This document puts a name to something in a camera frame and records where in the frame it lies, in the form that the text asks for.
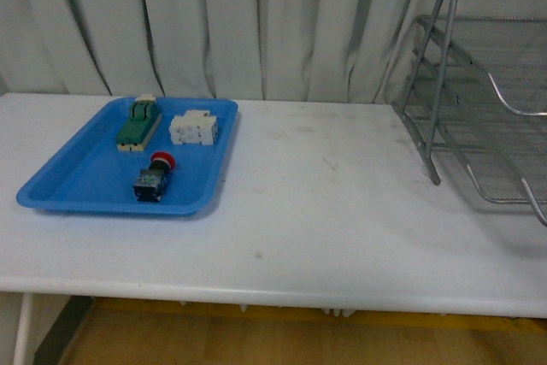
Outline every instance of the metal rack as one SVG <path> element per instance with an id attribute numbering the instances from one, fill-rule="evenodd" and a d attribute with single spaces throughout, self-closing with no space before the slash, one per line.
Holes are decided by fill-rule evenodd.
<path id="1" fill-rule="evenodd" d="M 459 17 L 437 0 L 403 101 L 394 104 L 433 184 L 449 148 L 479 194 L 528 203 L 547 226 L 547 19 Z"/>

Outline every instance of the white curtain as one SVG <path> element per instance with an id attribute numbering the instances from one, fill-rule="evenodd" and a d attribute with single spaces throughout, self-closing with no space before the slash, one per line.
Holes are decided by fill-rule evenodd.
<path id="1" fill-rule="evenodd" d="M 0 93 L 384 103 L 433 2 L 0 0 Z"/>

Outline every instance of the terminal block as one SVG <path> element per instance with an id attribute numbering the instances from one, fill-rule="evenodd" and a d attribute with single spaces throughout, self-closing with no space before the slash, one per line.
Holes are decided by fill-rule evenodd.
<path id="1" fill-rule="evenodd" d="M 173 144 L 213 145 L 219 135 L 216 116 L 209 110 L 187 110 L 185 115 L 176 115 L 169 126 Z"/>

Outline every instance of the plastic tray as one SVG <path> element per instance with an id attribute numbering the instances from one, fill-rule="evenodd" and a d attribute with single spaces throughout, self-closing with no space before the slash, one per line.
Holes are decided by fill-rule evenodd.
<path id="1" fill-rule="evenodd" d="M 158 98 L 162 122 L 146 149 L 118 151 L 115 136 L 133 101 L 126 97 L 104 106 L 19 190 L 17 202 L 52 211 L 143 215 L 191 215 L 207 204 L 215 193 L 238 105 L 230 100 Z M 217 116 L 214 145 L 171 143 L 171 120 L 188 109 Z M 177 166 L 159 203 L 139 202 L 132 183 L 158 150 L 172 154 Z"/>

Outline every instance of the floor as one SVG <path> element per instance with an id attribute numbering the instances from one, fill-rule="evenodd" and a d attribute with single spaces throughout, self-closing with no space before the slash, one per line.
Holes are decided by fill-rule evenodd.
<path id="1" fill-rule="evenodd" d="M 61 364 L 545 364 L 547 321 L 99 298 Z"/>

